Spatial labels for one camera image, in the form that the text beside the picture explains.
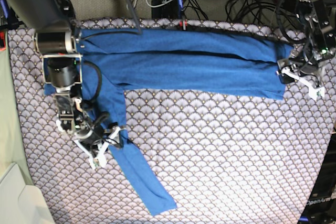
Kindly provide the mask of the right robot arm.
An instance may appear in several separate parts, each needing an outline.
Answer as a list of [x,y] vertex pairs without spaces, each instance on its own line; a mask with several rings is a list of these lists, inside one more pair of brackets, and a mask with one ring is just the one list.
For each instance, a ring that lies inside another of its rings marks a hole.
[[[55,88],[54,101],[58,109],[57,126],[61,132],[73,136],[76,144],[93,157],[102,150],[102,144],[122,148],[115,125],[103,127],[110,116],[101,112],[92,119],[93,110],[102,87],[100,68],[84,61],[77,52],[81,32],[70,17],[61,11],[56,0],[7,0],[25,25],[35,30],[34,49],[42,55],[42,71],[46,84]],[[97,74],[97,87],[91,99],[82,97],[82,68],[91,67]]]

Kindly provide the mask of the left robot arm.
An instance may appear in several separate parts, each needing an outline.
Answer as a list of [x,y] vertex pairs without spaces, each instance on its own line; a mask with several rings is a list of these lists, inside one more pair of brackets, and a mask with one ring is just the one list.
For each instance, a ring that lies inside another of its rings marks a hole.
[[302,50],[294,57],[278,60],[278,75],[281,83],[290,84],[295,77],[313,76],[319,86],[317,72],[322,64],[335,57],[335,28],[329,22],[324,0],[296,0],[295,15],[303,25],[305,38],[291,38],[280,21],[280,8],[285,0],[279,0],[276,19],[282,35],[292,45],[302,44]]

